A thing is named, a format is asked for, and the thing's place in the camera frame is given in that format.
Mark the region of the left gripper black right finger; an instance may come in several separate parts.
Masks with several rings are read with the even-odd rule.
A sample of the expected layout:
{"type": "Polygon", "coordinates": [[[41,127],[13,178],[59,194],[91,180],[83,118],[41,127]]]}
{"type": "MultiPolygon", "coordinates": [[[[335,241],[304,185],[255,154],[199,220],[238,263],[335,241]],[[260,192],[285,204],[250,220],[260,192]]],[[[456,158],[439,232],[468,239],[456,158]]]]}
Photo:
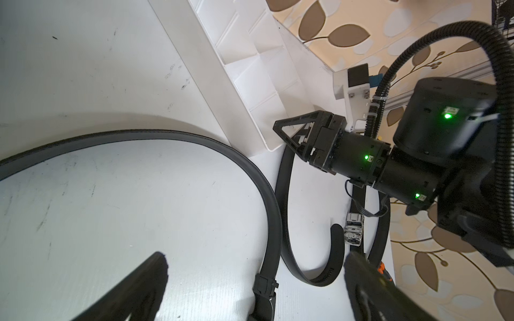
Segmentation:
{"type": "Polygon", "coordinates": [[[434,320],[360,254],[344,263],[345,283],[356,320],[434,320]]]}

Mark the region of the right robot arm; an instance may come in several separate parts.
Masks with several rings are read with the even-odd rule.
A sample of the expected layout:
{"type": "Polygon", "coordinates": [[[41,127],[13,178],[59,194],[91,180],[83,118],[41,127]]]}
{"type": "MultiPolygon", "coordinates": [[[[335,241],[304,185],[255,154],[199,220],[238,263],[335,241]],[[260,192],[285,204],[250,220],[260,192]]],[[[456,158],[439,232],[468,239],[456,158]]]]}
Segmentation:
{"type": "Polygon", "coordinates": [[[497,267],[511,267],[496,200],[511,201],[495,178],[497,91],[459,78],[424,78],[392,143],[345,131],[344,117],[317,111],[278,120],[273,129],[294,155],[355,187],[373,187],[406,205],[407,215],[437,208],[436,225],[497,267]]]}

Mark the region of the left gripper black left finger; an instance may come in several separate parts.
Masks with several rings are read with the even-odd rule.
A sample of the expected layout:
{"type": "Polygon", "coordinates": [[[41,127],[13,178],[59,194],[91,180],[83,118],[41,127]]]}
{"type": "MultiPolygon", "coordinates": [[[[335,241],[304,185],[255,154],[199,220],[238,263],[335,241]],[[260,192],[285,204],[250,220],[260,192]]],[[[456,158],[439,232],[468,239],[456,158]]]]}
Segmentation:
{"type": "Polygon", "coordinates": [[[165,255],[156,251],[75,320],[155,320],[168,281],[165,255]]]}

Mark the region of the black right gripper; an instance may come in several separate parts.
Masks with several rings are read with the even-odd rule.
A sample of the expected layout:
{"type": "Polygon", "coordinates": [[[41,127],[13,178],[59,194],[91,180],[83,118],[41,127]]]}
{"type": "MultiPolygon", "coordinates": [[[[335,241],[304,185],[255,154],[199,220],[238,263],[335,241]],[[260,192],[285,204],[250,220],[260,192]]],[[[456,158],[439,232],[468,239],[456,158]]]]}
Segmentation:
{"type": "Polygon", "coordinates": [[[277,120],[273,131],[299,158],[351,183],[372,186],[384,170],[391,145],[345,131],[346,119],[327,111],[315,111],[277,120]]]}

